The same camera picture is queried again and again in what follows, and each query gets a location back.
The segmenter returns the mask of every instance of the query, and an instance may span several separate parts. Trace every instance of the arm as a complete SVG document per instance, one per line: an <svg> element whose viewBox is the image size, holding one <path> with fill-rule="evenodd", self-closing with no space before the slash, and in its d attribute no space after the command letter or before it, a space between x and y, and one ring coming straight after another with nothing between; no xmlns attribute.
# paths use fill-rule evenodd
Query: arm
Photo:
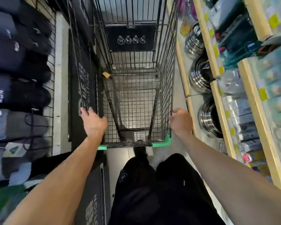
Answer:
<svg viewBox="0 0 281 225"><path fill-rule="evenodd" d="M81 111L86 139L21 201L5 224L64 225L73 222L85 180L107 128L105 117L100 118L91 108L89 114L83 108Z"/></svg>
<svg viewBox="0 0 281 225"><path fill-rule="evenodd" d="M170 125L235 225L281 224L281 190L266 178L191 134L189 113L176 109Z"/></svg>

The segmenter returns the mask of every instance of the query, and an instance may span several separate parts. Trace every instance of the person's leg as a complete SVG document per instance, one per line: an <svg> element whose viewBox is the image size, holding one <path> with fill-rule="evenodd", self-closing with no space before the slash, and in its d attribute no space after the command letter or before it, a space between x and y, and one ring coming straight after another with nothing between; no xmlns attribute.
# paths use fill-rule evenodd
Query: person's leg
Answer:
<svg viewBox="0 0 281 225"><path fill-rule="evenodd" d="M146 147L135 147L134 152L135 157L129 159L120 172L116 183L114 203L134 189L150 188L156 183L156 172L149 165Z"/></svg>
<svg viewBox="0 0 281 225"><path fill-rule="evenodd" d="M201 176L183 155L176 153L161 162L156 169L156 177L157 181L174 181L189 188L189 191L198 192L214 208Z"/></svg>

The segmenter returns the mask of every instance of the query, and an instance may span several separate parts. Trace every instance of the hand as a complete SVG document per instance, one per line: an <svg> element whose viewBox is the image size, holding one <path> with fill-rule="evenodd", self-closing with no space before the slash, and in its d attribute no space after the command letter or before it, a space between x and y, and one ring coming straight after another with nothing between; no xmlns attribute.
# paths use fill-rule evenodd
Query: hand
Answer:
<svg viewBox="0 0 281 225"><path fill-rule="evenodd" d="M169 121L178 137L192 134L193 119L187 111L181 108L174 109L172 115L169 116Z"/></svg>
<svg viewBox="0 0 281 225"><path fill-rule="evenodd" d="M88 137L90 136L100 136L103 137L107 126L108 121L106 117L100 118L90 107L88 113L86 112L85 108L80 108L81 110L81 117L83 120L83 125L85 132Z"/></svg>

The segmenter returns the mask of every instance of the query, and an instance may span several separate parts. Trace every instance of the stainless steel bowl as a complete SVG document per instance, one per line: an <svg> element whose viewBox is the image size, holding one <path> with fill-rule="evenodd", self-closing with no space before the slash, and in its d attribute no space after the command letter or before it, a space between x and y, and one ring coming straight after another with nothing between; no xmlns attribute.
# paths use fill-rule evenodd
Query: stainless steel bowl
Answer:
<svg viewBox="0 0 281 225"><path fill-rule="evenodd" d="M198 120L200 126L209 136L223 138L220 121L213 99L206 101L199 109Z"/></svg>
<svg viewBox="0 0 281 225"><path fill-rule="evenodd" d="M196 59L204 52L205 46L199 24L196 24L185 39L185 53L191 59Z"/></svg>
<svg viewBox="0 0 281 225"><path fill-rule="evenodd" d="M200 93L211 92L212 72L207 58L196 58L191 65L188 77L194 90Z"/></svg>

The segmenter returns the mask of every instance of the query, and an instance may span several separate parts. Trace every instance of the shopping cart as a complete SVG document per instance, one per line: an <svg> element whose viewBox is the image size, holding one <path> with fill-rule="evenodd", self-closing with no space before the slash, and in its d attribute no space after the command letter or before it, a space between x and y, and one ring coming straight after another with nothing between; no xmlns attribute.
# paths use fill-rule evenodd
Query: shopping cart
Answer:
<svg viewBox="0 0 281 225"><path fill-rule="evenodd" d="M88 35L94 35L94 42L81 46L87 43L96 54L90 59L98 67L97 110L108 119L105 148L169 145L177 0L168 10L168 0L79 1ZM62 8L73 37L79 37L78 12L69 0Z"/></svg>

